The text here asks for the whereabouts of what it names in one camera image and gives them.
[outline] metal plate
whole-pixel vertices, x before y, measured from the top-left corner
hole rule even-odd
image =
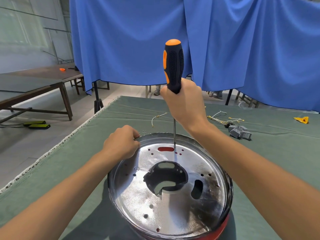
[[[229,212],[232,181],[194,139],[177,134],[173,152],[172,133],[153,133],[137,139],[140,149],[108,174],[111,201],[130,224],[155,239],[197,238],[215,230]],[[188,173],[181,190],[157,197],[143,181],[149,169],[161,161],[179,163]],[[196,180],[203,183],[199,199],[191,196]]]

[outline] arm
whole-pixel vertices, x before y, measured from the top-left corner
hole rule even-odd
[[[4,225],[0,239],[58,239],[106,174],[133,156],[140,145],[134,138],[139,136],[128,125],[117,129],[82,168]]]
[[[201,88],[182,79],[161,94],[173,117],[224,168],[282,239],[319,239],[320,192],[223,134],[206,118]]]

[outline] hand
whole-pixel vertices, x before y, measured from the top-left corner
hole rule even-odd
[[[106,153],[116,161],[128,159],[140,147],[140,142],[134,140],[139,136],[139,132],[129,125],[118,128],[105,140],[101,153]]]
[[[165,86],[161,89],[161,95],[169,106],[172,116],[189,133],[194,127],[208,123],[201,88],[193,81],[182,78],[178,94],[171,92]]]

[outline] screwdriver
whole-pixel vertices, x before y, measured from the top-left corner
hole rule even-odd
[[[167,87],[175,94],[181,89],[184,68],[183,49],[180,40],[168,40],[163,51],[163,68]],[[176,120],[173,119],[173,144],[176,146]]]

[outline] tablecloth frayed edge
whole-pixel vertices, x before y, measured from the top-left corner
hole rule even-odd
[[[25,175],[27,172],[29,172],[32,168],[37,166],[43,159],[48,157],[55,149],[57,149],[60,145],[65,143],[70,137],[72,137],[74,134],[76,134],[80,129],[82,129],[86,124],[88,124],[93,118],[97,117],[102,111],[104,111],[106,108],[108,108],[112,103],[114,103],[116,100],[118,100],[121,96],[116,97],[113,101],[108,103],[106,106],[104,106],[101,110],[99,110],[96,114],[94,114],[91,118],[89,118],[87,121],[85,121],[82,125],[80,125],[78,128],[76,128],[70,135],[65,137],[58,145],[55,145],[52,149],[50,149],[48,152],[43,154],[41,157],[39,157],[31,166],[27,167],[25,170],[22,171],[18,176],[16,176],[13,180],[11,180],[6,186],[4,186],[2,189],[0,189],[0,194],[4,193],[7,189],[9,189],[15,182],[17,182],[23,175]]]

